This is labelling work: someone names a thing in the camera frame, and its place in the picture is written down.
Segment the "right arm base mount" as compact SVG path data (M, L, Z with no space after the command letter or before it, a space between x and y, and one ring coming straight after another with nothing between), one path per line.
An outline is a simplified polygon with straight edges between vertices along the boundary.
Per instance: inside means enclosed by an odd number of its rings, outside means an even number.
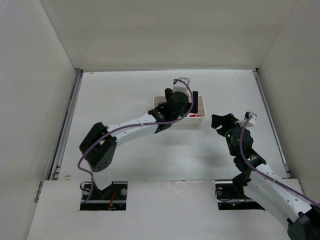
M240 173L233 179L215 181L215 197L220 211L265 210L256 201L244 194L250 181L248 173Z

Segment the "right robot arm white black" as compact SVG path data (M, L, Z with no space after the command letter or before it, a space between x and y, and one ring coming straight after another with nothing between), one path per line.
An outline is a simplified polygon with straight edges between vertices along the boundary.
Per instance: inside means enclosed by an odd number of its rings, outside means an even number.
M215 183L219 204L234 210L248 200L269 212L286 230L291 240L320 238L320 205L286 185L266 160L253 149L249 127L257 115L246 112L239 120L233 114L211 116L211 127L225 138L229 154L240 173L230 181Z

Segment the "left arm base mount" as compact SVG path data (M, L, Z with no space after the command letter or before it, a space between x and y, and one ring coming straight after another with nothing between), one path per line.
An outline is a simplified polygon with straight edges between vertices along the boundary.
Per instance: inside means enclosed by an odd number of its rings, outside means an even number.
M91 182L83 181L81 189L81 211L125 211L127 208L127 181L113 181L104 190L99 190L95 185L91 190Z

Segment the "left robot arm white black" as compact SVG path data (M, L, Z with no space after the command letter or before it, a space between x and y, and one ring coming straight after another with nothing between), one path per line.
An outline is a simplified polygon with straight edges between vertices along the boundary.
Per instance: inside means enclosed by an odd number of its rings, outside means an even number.
M100 192L110 187L111 181L102 179L97 173L109 167L117 147L139 137L160 133L186 118L189 113L196 114L198 95L197 91L193 91L189 97L184 92L167 88L164 103L134 120L113 126L95 123L79 145L81 159L89 165L93 187Z

